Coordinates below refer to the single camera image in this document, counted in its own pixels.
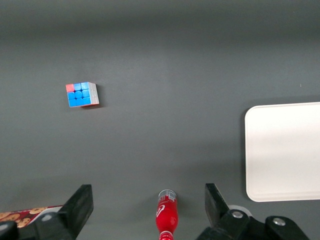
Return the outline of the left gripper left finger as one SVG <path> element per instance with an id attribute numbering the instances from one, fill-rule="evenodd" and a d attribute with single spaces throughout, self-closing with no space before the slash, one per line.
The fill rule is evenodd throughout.
<path id="1" fill-rule="evenodd" d="M 58 212 L 35 221 L 37 240 L 75 240 L 94 209 L 90 184 L 83 184 Z"/>

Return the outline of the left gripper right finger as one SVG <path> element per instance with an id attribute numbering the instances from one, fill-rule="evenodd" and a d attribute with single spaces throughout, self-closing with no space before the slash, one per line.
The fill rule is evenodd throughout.
<path id="1" fill-rule="evenodd" d="M 205 185 L 205 212 L 210 222 L 198 240 L 243 240 L 250 217 L 240 209 L 231 209 L 214 183 Z"/>

